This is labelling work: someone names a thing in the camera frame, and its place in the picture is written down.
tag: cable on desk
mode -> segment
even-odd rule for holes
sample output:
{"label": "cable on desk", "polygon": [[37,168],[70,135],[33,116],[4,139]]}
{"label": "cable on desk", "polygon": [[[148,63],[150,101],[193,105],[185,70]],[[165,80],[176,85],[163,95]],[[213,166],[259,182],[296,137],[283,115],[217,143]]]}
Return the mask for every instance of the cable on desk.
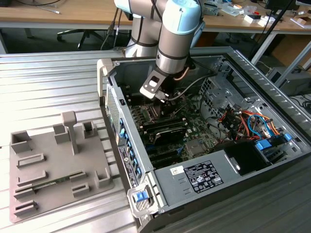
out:
{"label": "cable on desk", "polygon": [[119,20],[118,20],[118,25],[117,25],[117,29],[116,29],[115,41],[113,42],[113,47],[116,46],[117,37],[118,37],[118,34],[119,34],[119,27],[120,27],[121,15],[122,15],[122,10],[120,11],[120,15],[119,15]]}
{"label": "cable on desk", "polygon": [[49,3],[43,3],[43,4],[29,4],[29,3],[25,3],[25,2],[22,2],[20,0],[15,0],[21,4],[24,4],[24,5],[27,5],[27,6],[46,6],[46,5],[50,5],[50,4],[53,4],[53,3],[57,3],[61,0],[57,0],[57,1],[52,1],[52,2],[49,2]]}
{"label": "cable on desk", "polygon": [[115,16],[113,17],[113,20],[111,21],[111,24],[110,24],[110,26],[109,26],[109,28],[108,28],[108,30],[107,30],[106,38],[105,38],[105,40],[103,41],[100,50],[103,50],[104,44],[106,43],[108,37],[111,35],[112,32],[114,32],[114,28],[115,28],[115,23],[116,23],[116,18],[117,18],[118,11],[119,11],[119,9],[116,8]]}

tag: electronic device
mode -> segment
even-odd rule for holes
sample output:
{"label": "electronic device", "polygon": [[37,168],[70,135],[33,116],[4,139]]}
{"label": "electronic device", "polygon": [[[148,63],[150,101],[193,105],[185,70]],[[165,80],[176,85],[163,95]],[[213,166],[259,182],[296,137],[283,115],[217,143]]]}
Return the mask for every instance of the electronic device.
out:
{"label": "electronic device", "polygon": [[12,0],[0,0],[0,7],[7,7],[11,5]]}
{"label": "electronic device", "polygon": [[311,0],[296,0],[296,5],[310,6]]}
{"label": "electronic device", "polygon": [[213,47],[190,54],[187,75],[173,81],[169,99],[178,98],[165,102],[139,91],[155,58],[98,61],[101,110],[140,233],[267,181],[311,154],[310,117],[241,53]]}
{"label": "electronic device", "polygon": [[296,69],[287,75],[286,79],[280,80],[279,78],[285,70],[286,67],[275,67],[267,74],[267,78],[288,96],[311,93],[311,75],[309,72]]}
{"label": "electronic device", "polygon": [[[267,15],[274,18],[277,18],[277,11],[282,10],[284,7],[286,7],[288,4],[287,0],[267,0],[267,3],[265,5],[265,9],[271,10],[271,12],[268,12]],[[292,4],[289,6],[287,10],[298,10],[299,6],[296,5],[296,3],[293,1]]]}

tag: white label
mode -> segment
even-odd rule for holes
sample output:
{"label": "white label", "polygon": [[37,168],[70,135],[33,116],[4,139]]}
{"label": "white label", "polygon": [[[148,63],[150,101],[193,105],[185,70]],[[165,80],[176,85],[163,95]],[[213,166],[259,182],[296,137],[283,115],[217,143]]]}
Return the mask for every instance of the white label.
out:
{"label": "white label", "polygon": [[183,173],[184,172],[184,167],[183,166],[177,166],[177,167],[171,168],[170,170],[171,170],[172,175],[174,176],[174,175]]}

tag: motherboard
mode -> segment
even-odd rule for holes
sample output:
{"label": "motherboard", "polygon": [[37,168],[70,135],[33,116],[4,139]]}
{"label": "motherboard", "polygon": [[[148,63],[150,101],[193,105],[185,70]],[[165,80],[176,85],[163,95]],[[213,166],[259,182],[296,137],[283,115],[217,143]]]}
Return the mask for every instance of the motherboard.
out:
{"label": "motherboard", "polygon": [[197,97],[184,96],[167,104],[145,102],[130,112],[155,168],[177,164],[208,154],[218,143],[195,105]]}

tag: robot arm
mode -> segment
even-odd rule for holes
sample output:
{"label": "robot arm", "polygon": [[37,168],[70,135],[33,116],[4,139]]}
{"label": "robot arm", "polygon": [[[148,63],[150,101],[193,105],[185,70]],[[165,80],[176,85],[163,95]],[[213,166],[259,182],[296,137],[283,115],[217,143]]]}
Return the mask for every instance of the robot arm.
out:
{"label": "robot arm", "polygon": [[[115,0],[115,4],[124,11],[161,21],[152,0]],[[205,24],[200,22],[202,9],[195,0],[157,0],[155,5],[162,14],[156,67],[140,92],[150,99],[165,101],[168,94],[161,87],[166,79],[173,79],[185,69],[189,50],[200,37]]]}

